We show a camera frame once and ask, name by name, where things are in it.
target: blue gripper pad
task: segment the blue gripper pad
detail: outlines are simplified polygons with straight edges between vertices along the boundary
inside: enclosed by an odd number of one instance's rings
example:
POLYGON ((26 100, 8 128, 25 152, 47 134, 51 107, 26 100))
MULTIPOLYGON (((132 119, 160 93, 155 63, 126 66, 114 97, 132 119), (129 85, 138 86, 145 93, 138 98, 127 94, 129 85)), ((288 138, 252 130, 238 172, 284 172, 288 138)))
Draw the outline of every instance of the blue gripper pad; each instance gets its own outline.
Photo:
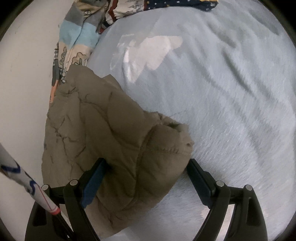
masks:
POLYGON ((107 164, 106 160, 103 158, 99 158, 92 169, 88 171, 90 172, 91 176, 89 177, 88 182, 84 184, 82 198, 80 201, 80 204, 83 208, 86 208, 87 205, 91 204, 91 202, 93 201, 108 167, 109 165, 107 164))

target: wrinkled fabric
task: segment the wrinkled fabric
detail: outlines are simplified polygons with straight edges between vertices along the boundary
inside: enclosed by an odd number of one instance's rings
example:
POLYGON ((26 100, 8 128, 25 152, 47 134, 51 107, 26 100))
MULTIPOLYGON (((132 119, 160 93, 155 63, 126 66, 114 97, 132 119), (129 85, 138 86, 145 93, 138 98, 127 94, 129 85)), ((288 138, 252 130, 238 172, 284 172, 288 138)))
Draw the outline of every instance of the wrinkled fabric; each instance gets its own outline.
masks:
POLYGON ((60 27, 54 50, 52 89, 49 102, 60 83, 65 82, 71 64, 87 65, 100 34, 116 20, 138 12, 169 6, 194 7, 210 11, 218 0, 75 0, 60 27))
POLYGON ((42 158, 44 183, 66 185, 99 157, 110 165, 86 214, 100 237, 153 208, 184 171, 193 142, 188 126, 149 113, 111 76, 71 65, 50 105, 42 158))
MULTIPOLYGON (((118 20, 88 67, 114 76, 144 110, 188 124, 193 158, 216 180, 254 188, 273 241, 296 211, 295 63, 296 49, 268 9, 224 0, 211 13, 171 7, 118 20)), ((156 207, 107 240, 191 241, 208 211, 184 174, 156 207)))

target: red stripe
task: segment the red stripe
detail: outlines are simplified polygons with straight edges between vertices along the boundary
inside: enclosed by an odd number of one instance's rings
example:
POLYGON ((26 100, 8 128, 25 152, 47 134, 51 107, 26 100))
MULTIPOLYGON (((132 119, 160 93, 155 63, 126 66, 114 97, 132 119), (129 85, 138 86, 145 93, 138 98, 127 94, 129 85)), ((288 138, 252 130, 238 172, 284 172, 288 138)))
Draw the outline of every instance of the red stripe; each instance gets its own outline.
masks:
POLYGON ((111 6, 111 8, 108 11, 108 13, 111 16, 113 22, 116 21, 116 17, 114 16, 113 10, 117 7, 117 4, 118 4, 118 0, 113 0, 112 6, 111 6))
POLYGON ((46 201, 46 203, 47 203, 47 205, 48 205, 49 209, 52 211, 52 209, 51 209, 50 205, 48 204, 48 202, 47 202, 47 200, 46 200, 46 198, 45 198, 45 196, 43 195, 43 192, 42 192, 42 190, 40 189, 40 187, 39 187, 39 186, 38 186, 38 188, 39 188, 39 190, 40 190, 40 192, 41 192, 41 194, 42 194, 42 196, 43 196, 44 200, 46 201))
POLYGON ((57 210, 54 211, 54 212, 51 212, 51 214, 52 214, 52 215, 57 215, 57 214, 59 214, 60 212, 61 212, 60 208, 57 207, 57 210))

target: black plastic bracket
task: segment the black plastic bracket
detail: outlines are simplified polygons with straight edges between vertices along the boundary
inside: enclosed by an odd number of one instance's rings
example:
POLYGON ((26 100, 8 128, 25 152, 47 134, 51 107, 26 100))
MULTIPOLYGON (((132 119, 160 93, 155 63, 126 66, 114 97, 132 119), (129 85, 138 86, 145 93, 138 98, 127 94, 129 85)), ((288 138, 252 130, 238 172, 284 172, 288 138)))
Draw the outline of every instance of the black plastic bracket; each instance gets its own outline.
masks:
MULTIPOLYGON (((62 202, 55 202, 58 206, 64 203, 64 199, 61 199, 60 191, 64 187, 58 187, 51 189, 50 187, 45 193, 56 200, 62 200, 62 202)), ((73 231, 70 229, 67 222, 61 216, 52 215, 45 211, 37 202, 34 203, 31 215, 29 217, 25 241, 76 241, 73 231)))
POLYGON ((267 241, 264 217, 251 185, 234 188, 216 182, 195 159, 190 159, 186 169, 202 203, 210 208, 194 241, 216 240, 229 204, 235 207, 224 241, 267 241))
POLYGON ((71 185, 71 182, 65 186, 63 192, 68 217, 76 239, 77 241, 100 241, 80 204, 79 182, 75 186, 71 185))

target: metal screw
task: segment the metal screw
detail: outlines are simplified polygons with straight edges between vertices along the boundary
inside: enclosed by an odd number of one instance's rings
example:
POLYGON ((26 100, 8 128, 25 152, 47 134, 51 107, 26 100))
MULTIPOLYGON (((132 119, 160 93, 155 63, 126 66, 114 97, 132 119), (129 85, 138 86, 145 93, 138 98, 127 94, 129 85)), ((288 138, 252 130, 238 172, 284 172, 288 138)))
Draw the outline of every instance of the metal screw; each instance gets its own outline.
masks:
POLYGON ((224 186, 224 182, 222 182, 222 181, 217 181, 216 184, 219 187, 223 187, 224 186))
POLYGON ((70 185, 71 185, 71 186, 76 186, 76 185, 77 185, 77 183, 78 183, 78 181, 77 181, 77 180, 72 180, 72 181, 70 182, 70 185))
POLYGON ((42 189, 43 191, 46 191, 46 190, 48 189, 48 185, 47 185, 47 184, 44 184, 44 185, 41 187, 41 189, 42 189))
POLYGON ((249 190, 249 191, 252 191, 253 190, 252 186, 249 185, 249 184, 246 185, 246 189, 249 190))

